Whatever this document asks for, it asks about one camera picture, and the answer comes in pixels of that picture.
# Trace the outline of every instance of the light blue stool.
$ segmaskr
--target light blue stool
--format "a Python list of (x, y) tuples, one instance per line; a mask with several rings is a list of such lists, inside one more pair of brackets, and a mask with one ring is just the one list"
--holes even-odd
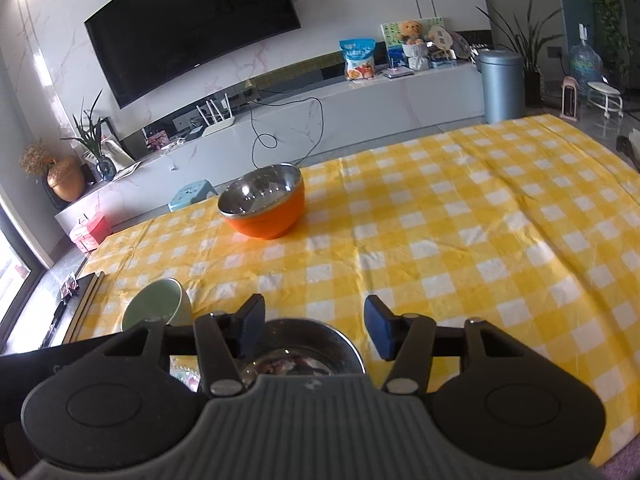
[(169, 211), (178, 211), (191, 204), (197, 204), (216, 195), (208, 180), (198, 180), (184, 186), (169, 202)]

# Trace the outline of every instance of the television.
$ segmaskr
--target television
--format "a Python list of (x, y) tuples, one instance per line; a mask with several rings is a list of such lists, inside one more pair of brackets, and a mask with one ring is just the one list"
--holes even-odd
[(300, 28), (291, 0), (111, 0), (84, 24), (120, 108), (204, 62)]

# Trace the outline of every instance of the plaid tablecloth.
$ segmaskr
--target plaid tablecloth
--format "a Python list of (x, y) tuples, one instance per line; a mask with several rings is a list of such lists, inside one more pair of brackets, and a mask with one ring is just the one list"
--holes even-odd
[[(177, 278), (194, 316), (252, 293), (268, 317), (334, 325), (381, 383), (367, 294), (461, 326), (478, 316), (586, 382), (607, 410), (600, 464), (640, 431), (640, 178), (551, 116), (474, 126), (303, 170), (306, 213), (278, 240), (236, 234), (216, 199), (109, 237), (81, 338), (118, 330), (131, 298)], [(430, 387), (457, 373), (436, 359)]]

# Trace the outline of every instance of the white stool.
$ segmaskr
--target white stool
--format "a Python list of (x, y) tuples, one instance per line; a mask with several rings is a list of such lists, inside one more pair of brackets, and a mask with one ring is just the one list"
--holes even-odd
[[(622, 96), (619, 90), (600, 81), (589, 81), (588, 85), (587, 101), (604, 110), (604, 116), (607, 119), (611, 117), (609, 112), (617, 113), (620, 117), (624, 115), (622, 112)], [(594, 101), (594, 97), (603, 100), (604, 104)]]

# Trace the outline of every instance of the gray gripper base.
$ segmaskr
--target gray gripper base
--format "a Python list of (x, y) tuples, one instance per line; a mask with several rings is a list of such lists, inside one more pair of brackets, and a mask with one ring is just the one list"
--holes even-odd
[(248, 393), (210, 400), (175, 448), (145, 464), (89, 474), (40, 462), (28, 480), (602, 480), (587, 460), (516, 472), (461, 452), (416, 397), (367, 376), (260, 376)]

